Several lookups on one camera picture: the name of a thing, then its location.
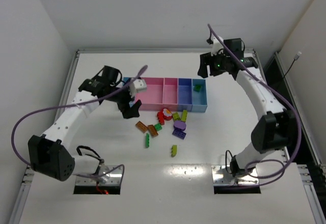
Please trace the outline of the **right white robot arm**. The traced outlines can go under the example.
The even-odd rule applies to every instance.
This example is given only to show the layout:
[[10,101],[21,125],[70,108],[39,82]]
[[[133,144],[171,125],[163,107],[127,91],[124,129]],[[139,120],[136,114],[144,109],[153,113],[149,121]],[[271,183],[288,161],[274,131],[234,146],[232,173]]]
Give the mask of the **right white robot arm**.
[[242,39],[223,41],[228,49],[219,48],[216,37],[210,37],[207,43],[212,49],[200,55],[198,75],[207,78],[227,72],[243,88],[257,114],[258,123],[251,133],[249,145],[232,156],[229,166],[233,177],[245,175],[266,156],[292,143],[297,131],[295,113],[267,88],[255,59],[244,56]]

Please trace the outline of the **orange lego plate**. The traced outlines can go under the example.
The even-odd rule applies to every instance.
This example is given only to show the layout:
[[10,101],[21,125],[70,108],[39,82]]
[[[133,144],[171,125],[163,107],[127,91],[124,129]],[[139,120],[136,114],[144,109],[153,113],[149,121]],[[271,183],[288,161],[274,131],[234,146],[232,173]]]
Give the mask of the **orange lego plate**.
[[152,137],[157,137],[158,136],[158,132],[157,132],[154,125],[148,125],[147,128],[148,128],[148,131],[149,131],[149,133],[150,133],[150,135]]
[[135,124],[136,128],[138,130],[140,130],[142,133],[145,133],[148,131],[148,127],[141,121],[138,121],[136,124]]

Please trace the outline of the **lime long lego brick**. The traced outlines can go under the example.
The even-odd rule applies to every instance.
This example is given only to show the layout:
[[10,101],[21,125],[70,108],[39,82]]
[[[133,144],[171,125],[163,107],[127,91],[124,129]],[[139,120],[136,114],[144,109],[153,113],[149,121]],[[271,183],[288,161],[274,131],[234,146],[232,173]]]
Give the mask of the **lime long lego brick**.
[[181,121],[186,122],[187,114],[188,114],[188,111],[184,109],[182,112]]

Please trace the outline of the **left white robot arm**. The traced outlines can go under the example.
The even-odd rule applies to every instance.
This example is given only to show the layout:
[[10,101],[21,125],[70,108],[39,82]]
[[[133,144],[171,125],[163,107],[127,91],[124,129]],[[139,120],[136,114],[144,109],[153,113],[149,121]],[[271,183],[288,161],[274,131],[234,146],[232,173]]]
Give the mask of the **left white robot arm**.
[[69,148],[81,124],[104,100],[117,104],[123,118],[138,118],[142,104],[136,94],[147,89],[144,79],[137,75],[123,86],[120,70],[104,66],[94,77],[79,86],[72,103],[41,136],[32,136],[28,141],[30,167],[59,181],[70,176],[100,180],[111,171],[104,171],[104,160],[89,154],[71,155]]

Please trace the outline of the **lime square lego brick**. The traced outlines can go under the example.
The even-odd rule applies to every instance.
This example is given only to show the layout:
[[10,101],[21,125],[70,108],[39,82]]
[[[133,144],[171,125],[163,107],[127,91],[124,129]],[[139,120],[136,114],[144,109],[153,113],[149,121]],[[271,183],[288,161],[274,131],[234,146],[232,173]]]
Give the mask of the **lime square lego brick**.
[[173,120],[174,120],[174,121],[180,121],[180,120],[181,120],[181,118],[180,118],[180,116],[179,116],[179,113],[173,113],[173,114],[172,114],[172,117],[173,117]]

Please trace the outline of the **lime curved lego brick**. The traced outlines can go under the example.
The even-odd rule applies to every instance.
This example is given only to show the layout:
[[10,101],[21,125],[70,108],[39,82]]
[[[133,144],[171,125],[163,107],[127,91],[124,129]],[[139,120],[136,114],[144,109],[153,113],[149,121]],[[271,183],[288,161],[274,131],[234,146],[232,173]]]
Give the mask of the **lime curved lego brick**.
[[177,145],[171,147],[171,156],[175,157],[177,155]]

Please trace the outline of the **green square lego brick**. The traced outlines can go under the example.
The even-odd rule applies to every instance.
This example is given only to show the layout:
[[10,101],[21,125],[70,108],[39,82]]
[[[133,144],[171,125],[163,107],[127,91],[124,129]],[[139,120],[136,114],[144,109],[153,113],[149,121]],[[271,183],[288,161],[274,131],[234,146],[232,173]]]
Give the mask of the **green square lego brick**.
[[156,131],[160,131],[160,130],[162,130],[162,126],[161,126],[160,123],[155,124],[155,125],[154,125],[154,128],[155,128]]

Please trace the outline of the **long green lego brick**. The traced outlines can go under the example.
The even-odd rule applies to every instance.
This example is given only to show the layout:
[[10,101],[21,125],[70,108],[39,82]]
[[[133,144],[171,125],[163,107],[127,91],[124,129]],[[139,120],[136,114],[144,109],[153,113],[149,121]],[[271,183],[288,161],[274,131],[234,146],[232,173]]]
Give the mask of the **long green lego brick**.
[[146,133],[146,136],[145,136],[145,148],[149,148],[149,146],[150,146],[150,134]]

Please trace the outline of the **lilac oval lego piece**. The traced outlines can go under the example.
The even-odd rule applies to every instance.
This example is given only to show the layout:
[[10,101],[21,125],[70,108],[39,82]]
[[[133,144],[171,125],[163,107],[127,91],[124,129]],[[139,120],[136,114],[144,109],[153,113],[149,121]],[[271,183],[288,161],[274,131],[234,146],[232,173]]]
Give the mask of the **lilac oval lego piece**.
[[176,120],[173,126],[176,130],[180,130],[180,131],[184,131],[186,129],[186,123],[181,120]]

